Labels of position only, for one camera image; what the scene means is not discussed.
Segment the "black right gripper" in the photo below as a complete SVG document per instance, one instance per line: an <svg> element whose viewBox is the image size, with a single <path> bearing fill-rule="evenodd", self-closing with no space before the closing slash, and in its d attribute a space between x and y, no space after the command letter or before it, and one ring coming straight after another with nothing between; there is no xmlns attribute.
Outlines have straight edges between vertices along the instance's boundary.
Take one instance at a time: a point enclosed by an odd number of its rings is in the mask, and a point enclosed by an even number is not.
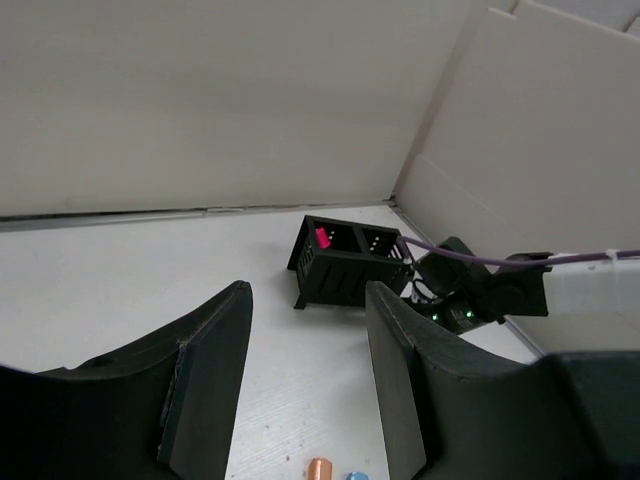
<svg viewBox="0 0 640 480"><path fill-rule="evenodd" d="M491 276L482 264L427 252L419 259L402 248L410 293L403 299L423 317L454 334L464 334L500 317L480 305L481 283Z"/></svg>

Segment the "orange highlighter marker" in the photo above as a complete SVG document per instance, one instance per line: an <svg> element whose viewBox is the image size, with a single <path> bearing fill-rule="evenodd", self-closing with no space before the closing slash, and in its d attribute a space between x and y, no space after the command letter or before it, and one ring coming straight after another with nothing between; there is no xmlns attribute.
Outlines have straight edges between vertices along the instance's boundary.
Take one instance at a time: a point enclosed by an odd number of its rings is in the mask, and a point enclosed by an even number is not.
<svg viewBox="0 0 640 480"><path fill-rule="evenodd" d="M332 480L333 479L333 463L322 457L313 458L308 466L308 480Z"/></svg>

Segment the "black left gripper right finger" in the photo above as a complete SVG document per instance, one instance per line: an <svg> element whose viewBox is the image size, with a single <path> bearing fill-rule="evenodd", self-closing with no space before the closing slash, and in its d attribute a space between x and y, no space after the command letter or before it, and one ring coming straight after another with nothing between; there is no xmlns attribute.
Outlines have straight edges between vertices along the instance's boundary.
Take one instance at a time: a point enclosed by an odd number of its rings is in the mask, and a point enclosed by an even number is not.
<svg viewBox="0 0 640 480"><path fill-rule="evenodd" d="M521 364L419 315L386 285L366 321L393 479L635 479L639 355Z"/></svg>

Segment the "magenta highlighter marker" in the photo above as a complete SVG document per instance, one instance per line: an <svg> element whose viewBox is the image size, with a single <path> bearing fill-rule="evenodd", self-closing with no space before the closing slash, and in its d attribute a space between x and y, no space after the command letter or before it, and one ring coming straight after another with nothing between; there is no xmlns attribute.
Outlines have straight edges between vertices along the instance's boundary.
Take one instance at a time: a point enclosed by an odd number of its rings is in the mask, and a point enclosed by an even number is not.
<svg viewBox="0 0 640 480"><path fill-rule="evenodd" d="M315 229L316 241L321 249L329 249L331 247L331 240L324 227L318 227Z"/></svg>

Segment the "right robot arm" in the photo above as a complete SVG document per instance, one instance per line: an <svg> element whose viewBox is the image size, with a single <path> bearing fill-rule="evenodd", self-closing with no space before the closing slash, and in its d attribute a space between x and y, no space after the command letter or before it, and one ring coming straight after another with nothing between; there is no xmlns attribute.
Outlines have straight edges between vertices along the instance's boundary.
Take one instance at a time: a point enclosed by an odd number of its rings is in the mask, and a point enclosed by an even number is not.
<svg viewBox="0 0 640 480"><path fill-rule="evenodd" d="M473 254L458 237L439 245L399 236L405 264L414 273L412 294L423 285L433 297L409 304L454 334L508 316L637 313L639 252L516 253L505 259Z"/></svg>

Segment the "blue highlighter marker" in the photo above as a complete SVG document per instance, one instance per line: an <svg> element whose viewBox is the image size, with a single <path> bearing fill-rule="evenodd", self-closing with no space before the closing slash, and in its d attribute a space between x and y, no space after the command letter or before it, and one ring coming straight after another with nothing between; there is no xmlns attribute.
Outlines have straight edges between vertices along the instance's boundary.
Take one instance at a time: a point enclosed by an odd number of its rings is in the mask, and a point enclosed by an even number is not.
<svg viewBox="0 0 640 480"><path fill-rule="evenodd" d="M355 471L355 472L350 472L345 477L345 480L369 480L369 477L364 472Z"/></svg>

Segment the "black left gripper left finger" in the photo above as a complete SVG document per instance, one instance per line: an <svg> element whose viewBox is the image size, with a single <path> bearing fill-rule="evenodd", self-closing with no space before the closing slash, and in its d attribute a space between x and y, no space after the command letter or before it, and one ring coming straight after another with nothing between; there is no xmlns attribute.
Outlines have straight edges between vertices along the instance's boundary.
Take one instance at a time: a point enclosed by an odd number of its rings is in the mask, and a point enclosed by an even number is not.
<svg viewBox="0 0 640 480"><path fill-rule="evenodd" d="M5 479L221 479L253 311L249 283L74 369L1 370Z"/></svg>

